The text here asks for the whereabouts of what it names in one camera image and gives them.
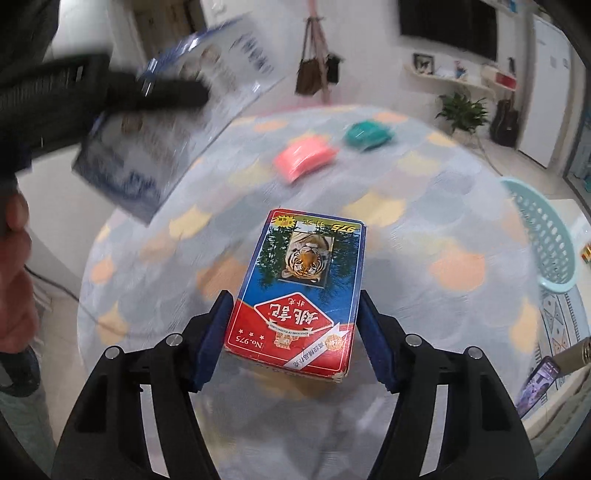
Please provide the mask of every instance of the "pink plastic package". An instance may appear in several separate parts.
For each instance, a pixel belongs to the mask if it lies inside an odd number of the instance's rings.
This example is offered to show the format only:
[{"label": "pink plastic package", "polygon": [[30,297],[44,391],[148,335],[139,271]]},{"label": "pink plastic package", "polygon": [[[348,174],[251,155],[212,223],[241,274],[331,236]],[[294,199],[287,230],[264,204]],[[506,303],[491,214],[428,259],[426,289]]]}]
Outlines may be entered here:
[{"label": "pink plastic package", "polygon": [[292,143],[275,157],[274,163],[277,170],[291,183],[300,175],[333,161],[338,151],[322,137],[308,137]]}]

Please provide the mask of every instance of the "smartphone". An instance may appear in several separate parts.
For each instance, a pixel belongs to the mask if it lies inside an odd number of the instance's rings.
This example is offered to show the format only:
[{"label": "smartphone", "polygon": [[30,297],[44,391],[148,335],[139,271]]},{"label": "smartphone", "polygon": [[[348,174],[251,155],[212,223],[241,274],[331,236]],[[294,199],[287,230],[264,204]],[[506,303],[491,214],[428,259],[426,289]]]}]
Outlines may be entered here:
[{"label": "smartphone", "polygon": [[544,396],[550,385],[559,376],[560,368],[556,365],[556,362],[552,360],[552,357],[545,356],[528,377],[521,389],[519,401],[515,404],[521,419],[538,403],[538,400]]}]

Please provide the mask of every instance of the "round table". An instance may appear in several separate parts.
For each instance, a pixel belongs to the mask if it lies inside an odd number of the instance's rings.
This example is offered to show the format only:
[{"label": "round table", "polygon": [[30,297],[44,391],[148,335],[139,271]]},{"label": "round table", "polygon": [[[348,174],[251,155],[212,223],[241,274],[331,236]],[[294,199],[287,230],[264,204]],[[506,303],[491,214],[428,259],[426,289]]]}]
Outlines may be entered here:
[{"label": "round table", "polygon": [[[347,147],[347,128],[365,119],[392,126],[395,141],[365,153]],[[309,135],[340,149],[336,161],[287,184],[273,158]],[[517,210],[498,179],[449,137],[368,106],[239,118],[195,160],[149,226],[116,211],[96,238],[80,295],[96,318],[79,310],[88,369],[108,345],[144,349],[182,331],[221,289],[236,296],[277,207],[364,221],[362,288],[378,310],[436,348],[480,346],[517,395],[539,315],[537,271]],[[193,404],[225,480],[365,479],[395,400],[376,381],[357,335],[340,384],[222,352]],[[438,397],[432,438],[441,437],[444,405]],[[146,435],[162,471],[153,427]],[[436,443],[424,470],[434,467]]]}]

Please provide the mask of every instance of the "black tv screen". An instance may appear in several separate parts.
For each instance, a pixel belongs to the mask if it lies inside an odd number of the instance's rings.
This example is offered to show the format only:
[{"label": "black tv screen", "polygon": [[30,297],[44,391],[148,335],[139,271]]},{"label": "black tv screen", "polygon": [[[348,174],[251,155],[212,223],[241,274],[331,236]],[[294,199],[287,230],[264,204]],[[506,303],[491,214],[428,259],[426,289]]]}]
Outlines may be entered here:
[{"label": "black tv screen", "polygon": [[398,0],[402,35],[423,37],[496,61],[496,9],[480,0]]}]

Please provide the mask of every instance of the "playing card box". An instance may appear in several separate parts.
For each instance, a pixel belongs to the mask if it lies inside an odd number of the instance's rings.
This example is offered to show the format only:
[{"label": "playing card box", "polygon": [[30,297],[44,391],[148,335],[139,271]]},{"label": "playing card box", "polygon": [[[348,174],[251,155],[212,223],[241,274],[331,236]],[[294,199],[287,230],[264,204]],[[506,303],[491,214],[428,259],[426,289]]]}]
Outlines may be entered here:
[{"label": "playing card box", "polygon": [[274,368],[341,381],[349,369],[364,247],[358,220],[271,211],[225,348]]}]

